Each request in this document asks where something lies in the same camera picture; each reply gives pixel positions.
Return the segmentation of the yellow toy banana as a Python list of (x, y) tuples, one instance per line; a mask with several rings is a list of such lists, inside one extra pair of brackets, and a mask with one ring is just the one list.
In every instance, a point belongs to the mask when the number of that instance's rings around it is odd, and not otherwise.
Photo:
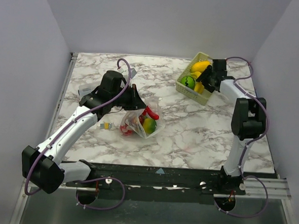
[(195, 86), (194, 91), (196, 91), (199, 94), (202, 94), (204, 92), (204, 86), (201, 82), (197, 82), (197, 78), (201, 75), (200, 71), (195, 71), (191, 73), (191, 77), (195, 80)]

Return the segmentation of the clear zip top bag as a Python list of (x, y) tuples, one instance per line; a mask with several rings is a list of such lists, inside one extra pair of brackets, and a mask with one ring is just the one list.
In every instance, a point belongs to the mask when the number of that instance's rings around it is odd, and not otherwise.
[(146, 99), (145, 109), (127, 111), (119, 130), (123, 136), (137, 135), (148, 139), (156, 136), (165, 128), (165, 122), (158, 99)]

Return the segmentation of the green toy bell pepper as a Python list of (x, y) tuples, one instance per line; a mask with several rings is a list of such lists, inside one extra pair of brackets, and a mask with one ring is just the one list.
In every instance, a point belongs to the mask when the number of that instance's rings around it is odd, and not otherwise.
[(155, 132), (157, 126), (157, 122), (152, 118), (144, 119), (142, 127), (146, 134), (152, 134)]

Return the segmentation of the dark red toy apple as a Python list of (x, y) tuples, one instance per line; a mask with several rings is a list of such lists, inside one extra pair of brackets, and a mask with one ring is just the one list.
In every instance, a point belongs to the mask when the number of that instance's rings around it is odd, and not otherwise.
[(140, 124), (143, 125), (145, 117), (144, 116), (139, 116), (138, 119), (139, 119)]

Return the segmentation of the red toy bell pepper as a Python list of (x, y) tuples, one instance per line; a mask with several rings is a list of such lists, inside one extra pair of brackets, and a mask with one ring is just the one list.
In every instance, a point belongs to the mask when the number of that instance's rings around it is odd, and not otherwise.
[(133, 133), (133, 130), (129, 128), (127, 124), (120, 126), (121, 134), (124, 136), (130, 136)]

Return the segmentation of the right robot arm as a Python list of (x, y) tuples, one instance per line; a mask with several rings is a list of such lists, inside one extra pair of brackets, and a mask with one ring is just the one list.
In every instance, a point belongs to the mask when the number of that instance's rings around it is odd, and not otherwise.
[(244, 163), (252, 145), (265, 136), (267, 129), (266, 100), (257, 98), (237, 84), (227, 72), (225, 59), (214, 59), (197, 78), (205, 90), (218, 91), (234, 105), (231, 130), (234, 141), (223, 165), (227, 176), (242, 175)]

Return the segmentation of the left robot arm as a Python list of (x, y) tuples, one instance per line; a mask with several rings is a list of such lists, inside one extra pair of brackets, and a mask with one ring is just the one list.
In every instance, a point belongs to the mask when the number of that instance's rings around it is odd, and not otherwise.
[(48, 194), (65, 182), (76, 180), (84, 187), (94, 184), (96, 176), (90, 163), (79, 161), (62, 165), (63, 157), (83, 133), (113, 107), (128, 111), (146, 108), (136, 85), (131, 84), (132, 75), (107, 71), (100, 84), (81, 98), (74, 113), (54, 134), (38, 146), (27, 146), (22, 151), (22, 175), (28, 182)]

